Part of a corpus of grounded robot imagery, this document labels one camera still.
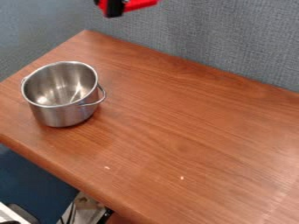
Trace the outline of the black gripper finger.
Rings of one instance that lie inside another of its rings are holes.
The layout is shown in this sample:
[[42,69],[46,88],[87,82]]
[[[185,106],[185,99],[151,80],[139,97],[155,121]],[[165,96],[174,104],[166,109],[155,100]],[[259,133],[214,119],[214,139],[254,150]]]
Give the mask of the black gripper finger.
[[107,0],[107,17],[117,18],[123,15],[126,4],[123,0]]

